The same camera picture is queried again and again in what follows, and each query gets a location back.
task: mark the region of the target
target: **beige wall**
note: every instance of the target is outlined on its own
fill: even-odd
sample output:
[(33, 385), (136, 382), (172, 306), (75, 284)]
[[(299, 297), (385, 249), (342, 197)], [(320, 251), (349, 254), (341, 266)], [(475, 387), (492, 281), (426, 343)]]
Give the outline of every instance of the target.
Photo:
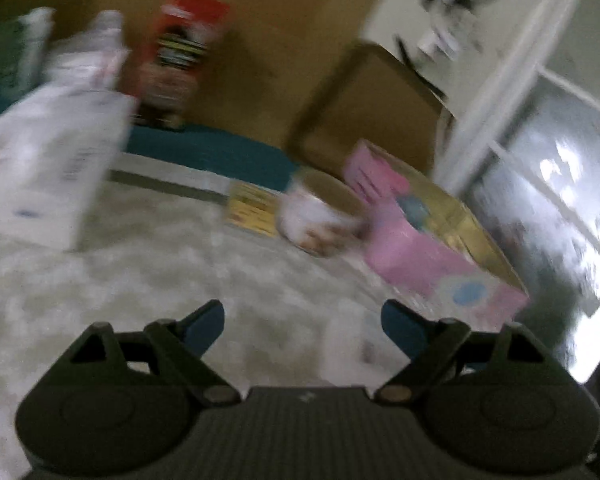
[[(55, 7), (54, 35), (64, 37), (97, 10), (119, 9), (135, 48), (163, 1), (0, 0), (0, 19)], [(222, 1), (233, 7), (234, 28), (210, 60), (189, 119), (282, 146), (296, 113), (355, 40), (374, 0)]]
[(496, 72), (515, 45), (520, 31), (541, 0), (497, 0), (480, 8), (475, 18), (464, 16), (468, 40), (456, 62), (443, 57), (435, 63), (418, 56), (417, 44), (430, 27), (420, 0), (378, 0), (363, 29), (363, 37), (397, 53), (394, 34), (406, 42), (419, 72), (448, 95), (446, 106), (460, 120), (482, 85)]

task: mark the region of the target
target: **yellow card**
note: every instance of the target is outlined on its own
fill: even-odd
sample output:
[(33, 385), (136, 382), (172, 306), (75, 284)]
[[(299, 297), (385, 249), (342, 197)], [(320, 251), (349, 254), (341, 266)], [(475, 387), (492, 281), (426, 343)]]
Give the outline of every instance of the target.
[(236, 182), (229, 193), (226, 221), (267, 236), (277, 236), (278, 197), (258, 186)]

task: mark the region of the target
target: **clear plastic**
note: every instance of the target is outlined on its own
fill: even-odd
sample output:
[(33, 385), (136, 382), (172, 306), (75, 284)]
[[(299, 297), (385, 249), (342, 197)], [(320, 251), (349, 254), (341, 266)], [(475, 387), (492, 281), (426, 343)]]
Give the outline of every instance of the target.
[(90, 158), (117, 150), (132, 101), (107, 90), (41, 86), (0, 116), (2, 178), (50, 194), (75, 185), (82, 177), (72, 164), (76, 154)]
[(46, 81), (113, 89), (129, 49), (123, 43), (122, 14), (103, 10), (83, 32), (58, 41), (47, 56)]

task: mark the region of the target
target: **pink box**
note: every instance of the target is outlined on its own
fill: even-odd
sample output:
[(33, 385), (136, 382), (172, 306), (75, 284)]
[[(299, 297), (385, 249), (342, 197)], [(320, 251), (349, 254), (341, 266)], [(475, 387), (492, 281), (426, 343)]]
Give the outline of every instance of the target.
[[(404, 192), (392, 191), (409, 189), (401, 183), (406, 178), (394, 171), (384, 156), (381, 150), (361, 141), (344, 170), (345, 182), (370, 204), (367, 265), (392, 285), (403, 286), (426, 298), (437, 312), (470, 321), (474, 328), (478, 324), (483, 330), (499, 330), (526, 305), (528, 296), (522, 284), (521, 288), (507, 284), (480, 268), (469, 256), (413, 228), (394, 199)], [(487, 233), (482, 232), (485, 245), (493, 247), (494, 255), (504, 261), (514, 276), (504, 256)]]

